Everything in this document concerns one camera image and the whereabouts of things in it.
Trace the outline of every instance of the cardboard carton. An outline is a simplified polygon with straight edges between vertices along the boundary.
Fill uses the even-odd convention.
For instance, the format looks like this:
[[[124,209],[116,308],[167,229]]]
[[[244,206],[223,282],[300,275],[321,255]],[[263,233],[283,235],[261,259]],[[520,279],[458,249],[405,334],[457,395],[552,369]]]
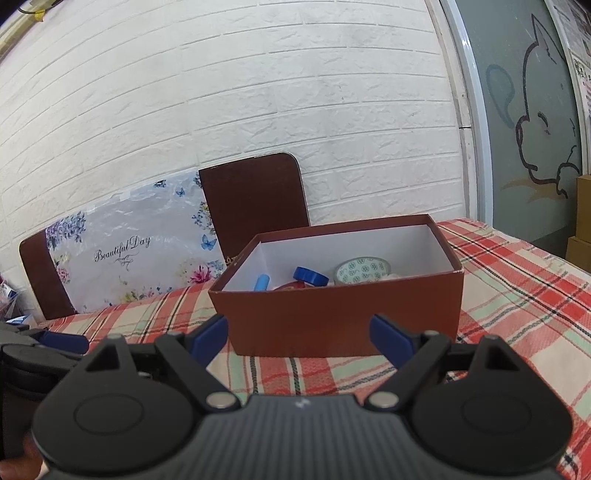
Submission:
[[[577,179],[577,237],[591,243],[591,175]]]
[[[273,290],[302,266],[329,278],[351,258],[387,260],[401,278],[355,285]],[[267,291],[253,291],[267,274]],[[239,355],[376,355],[369,320],[383,313],[416,332],[455,340],[464,272],[428,215],[360,220],[257,235],[217,279],[209,295],[229,322]]]
[[[566,249],[566,260],[591,273],[591,243],[572,236]]]

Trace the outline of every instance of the blue plastic stick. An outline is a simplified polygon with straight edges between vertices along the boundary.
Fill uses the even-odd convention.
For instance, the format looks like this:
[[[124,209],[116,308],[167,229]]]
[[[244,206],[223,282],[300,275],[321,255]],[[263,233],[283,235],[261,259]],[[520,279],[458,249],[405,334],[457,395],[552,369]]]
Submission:
[[[256,280],[255,291],[265,291],[269,286],[269,275],[261,274]]]

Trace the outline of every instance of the wire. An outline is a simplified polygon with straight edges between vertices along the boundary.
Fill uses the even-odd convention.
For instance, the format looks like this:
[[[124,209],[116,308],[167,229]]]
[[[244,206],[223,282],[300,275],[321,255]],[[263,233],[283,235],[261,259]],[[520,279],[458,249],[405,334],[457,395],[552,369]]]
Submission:
[[[22,14],[27,14],[27,15],[37,15],[41,12],[47,12],[48,10],[51,10],[53,7],[58,6],[60,3],[62,3],[64,0],[56,0],[55,2],[53,2],[49,7],[47,8],[43,8],[42,10],[37,10],[35,12],[30,12],[28,10],[23,10],[21,7],[18,7],[18,11]]]

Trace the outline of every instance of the cartoon drawing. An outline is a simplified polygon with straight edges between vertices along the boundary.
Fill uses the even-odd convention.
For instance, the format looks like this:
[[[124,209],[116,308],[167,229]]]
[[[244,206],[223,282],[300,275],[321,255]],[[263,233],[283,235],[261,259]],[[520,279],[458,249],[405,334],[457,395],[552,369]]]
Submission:
[[[573,162],[581,152],[576,109],[563,102],[566,59],[545,26],[535,15],[531,19],[534,42],[525,52],[522,73],[525,111],[515,125],[515,139],[530,180],[541,190],[555,190],[554,198],[568,198],[565,185],[581,175]],[[553,107],[551,100],[563,108]]]
[[[486,69],[486,86],[501,120],[506,126],[513,128],[515,122],[509,113],[509,105],[515,98],[515,85],[511,75],[503,67],[493,63]]]

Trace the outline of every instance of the plaid tablecloth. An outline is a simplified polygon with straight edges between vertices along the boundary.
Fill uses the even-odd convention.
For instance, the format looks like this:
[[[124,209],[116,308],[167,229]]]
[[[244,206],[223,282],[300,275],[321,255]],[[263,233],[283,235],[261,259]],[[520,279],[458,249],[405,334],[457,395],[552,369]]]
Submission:
[[[560,462],[569,479],[591,479],[591,275],[473,220],[439,224],[466,271],[459,342],[503,337],[569,406],[574,433]],[[215,311],[209,284],[56,320],[51,329],[97,344],[109,332],[151,342],[187,331]],[[363,400],[394,372],[384,357],[261,358],[230,345],[209,370],[243,401],[251,393],[354,393]]]

